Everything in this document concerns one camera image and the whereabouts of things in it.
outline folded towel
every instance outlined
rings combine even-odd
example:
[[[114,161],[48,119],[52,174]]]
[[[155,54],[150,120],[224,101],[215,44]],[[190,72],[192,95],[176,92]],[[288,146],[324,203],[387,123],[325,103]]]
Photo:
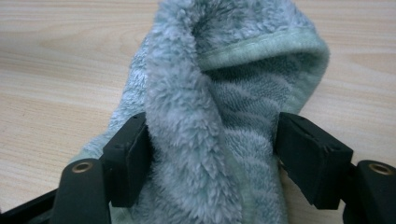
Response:
[[[155,162],[113,223],[287,223],[273,155],[280,111],[298,113],[329,52],[289,0],[165,0],[133,58],[99,158],[146,111]]]

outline green towel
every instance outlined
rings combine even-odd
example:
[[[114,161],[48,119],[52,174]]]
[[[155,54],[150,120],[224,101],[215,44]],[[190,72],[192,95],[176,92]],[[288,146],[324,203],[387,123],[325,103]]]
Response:
[[[329,58],[289,0],[165,0],[134,56],[108,129],[75,160],[99,158],[146,111],[155,159],[138,203],[113,223],[287,223],[273,143]]]

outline fleece fabric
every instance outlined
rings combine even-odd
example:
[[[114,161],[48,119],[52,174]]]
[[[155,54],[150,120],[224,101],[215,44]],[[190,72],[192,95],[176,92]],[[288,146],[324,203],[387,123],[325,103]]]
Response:
[[[145,111],[155,162],[113,223],[287,223],[273,155],[280,111],[298,113],[325,72],[326,44],[289,0],[164,0],[133,58],[99,158]]]

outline light wood surface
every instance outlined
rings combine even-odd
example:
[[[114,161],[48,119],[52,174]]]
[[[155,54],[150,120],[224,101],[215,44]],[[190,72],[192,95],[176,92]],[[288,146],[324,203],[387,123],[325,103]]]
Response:
[[[332,52],[302,111],[355,150],[396,166],[396,2],[298,0]],[[70,158],[101,133],[157,1],[0,2],[0,207],[57,188]],[[283,175],[290,223],[342,223]]]

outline cloth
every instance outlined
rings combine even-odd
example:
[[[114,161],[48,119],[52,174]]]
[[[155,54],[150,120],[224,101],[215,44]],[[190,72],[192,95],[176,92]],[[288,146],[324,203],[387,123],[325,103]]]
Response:
[[[298,113],[329,59],[289,0],[165,0],[133,58],[99,158],[146,111],[155,162],[138,203],[113,223],[287,223],[273,155],[280,111]]]

